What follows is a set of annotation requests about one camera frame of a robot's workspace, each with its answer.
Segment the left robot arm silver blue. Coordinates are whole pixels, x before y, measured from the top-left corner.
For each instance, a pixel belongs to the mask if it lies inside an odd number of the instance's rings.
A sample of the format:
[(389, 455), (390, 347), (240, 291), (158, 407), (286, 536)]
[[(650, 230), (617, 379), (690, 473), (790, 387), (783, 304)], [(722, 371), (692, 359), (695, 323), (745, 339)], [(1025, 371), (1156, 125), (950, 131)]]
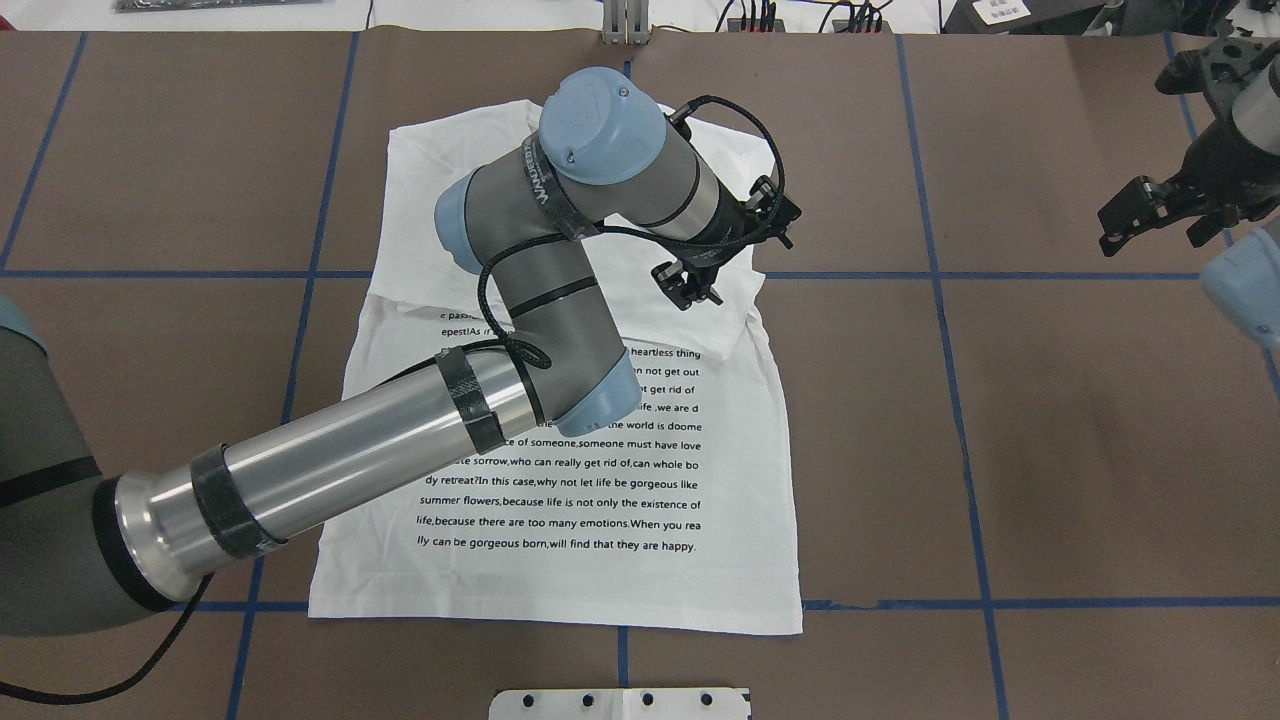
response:
[(584, 436), (640, 402), (628, 351), (584, 242), (669, 254), (652, 269), (680, 310), (776, 236), (785, 170), (740, 200), (687, 120), (617, 70), (559, 83), (522, 142), (436, 200), (434, 229), (477, 278), (492, 340), (445, 348), (330, 407), (160, 474), (109, 477), (24, 313), (3, 300), (4, 635), (101, 632), (196, 601), (215, 571), (279, 550), (370, 500), (538, 425)]

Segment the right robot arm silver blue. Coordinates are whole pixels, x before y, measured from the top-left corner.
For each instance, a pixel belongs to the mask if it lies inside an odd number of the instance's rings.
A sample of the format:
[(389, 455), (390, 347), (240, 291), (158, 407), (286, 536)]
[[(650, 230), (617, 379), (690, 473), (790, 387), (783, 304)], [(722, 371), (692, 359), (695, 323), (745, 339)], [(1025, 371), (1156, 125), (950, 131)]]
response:
[(1277, 348), (1279, 109), (1277, 59), (1221, 70), (1201, 53), (1179, 53), (1160, 73), (1162, 94), (1204, 94), (1213, 122), (1188, 147), (1180, 169), (1164, 182), (1138, 176), (1097, 213), (1100, 250), (1116, 255), (1132, 238), (1190, 218), (1192, 246), (1202, 247), (1240, 222), (1263, 222), (1199, 274), (1210, 302), (1244, 336)]

